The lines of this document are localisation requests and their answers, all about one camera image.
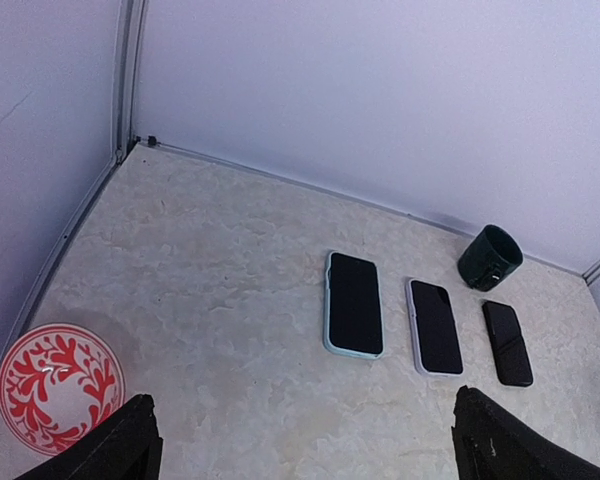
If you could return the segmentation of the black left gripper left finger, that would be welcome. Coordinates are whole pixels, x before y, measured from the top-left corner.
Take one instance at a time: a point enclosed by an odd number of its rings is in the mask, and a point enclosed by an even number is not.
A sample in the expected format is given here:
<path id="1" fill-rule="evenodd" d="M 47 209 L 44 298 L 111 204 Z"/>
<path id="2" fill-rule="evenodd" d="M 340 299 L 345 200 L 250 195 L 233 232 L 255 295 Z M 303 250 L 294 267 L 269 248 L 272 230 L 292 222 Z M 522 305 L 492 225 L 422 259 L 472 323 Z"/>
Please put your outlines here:
<path id="1" fill-rule="evenodd" d="M 162 438 L 154 407 L 151 395 L 135 395 L 76 444 L 19 478 L 157 479 Z"/>

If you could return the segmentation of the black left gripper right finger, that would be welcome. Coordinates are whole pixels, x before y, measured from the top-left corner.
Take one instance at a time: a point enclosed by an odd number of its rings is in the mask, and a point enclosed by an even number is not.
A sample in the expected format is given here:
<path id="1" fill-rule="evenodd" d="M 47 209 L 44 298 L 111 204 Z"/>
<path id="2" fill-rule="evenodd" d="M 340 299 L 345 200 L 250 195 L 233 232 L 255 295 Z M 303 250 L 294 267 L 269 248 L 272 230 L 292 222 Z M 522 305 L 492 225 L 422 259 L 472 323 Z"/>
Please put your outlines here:
<path id="1" fill-rule="evenodd" d="M 454 415 L 461 479 L 600 479 L 600 467 L 539 435 L 477 388 L 458 390 Z"/>

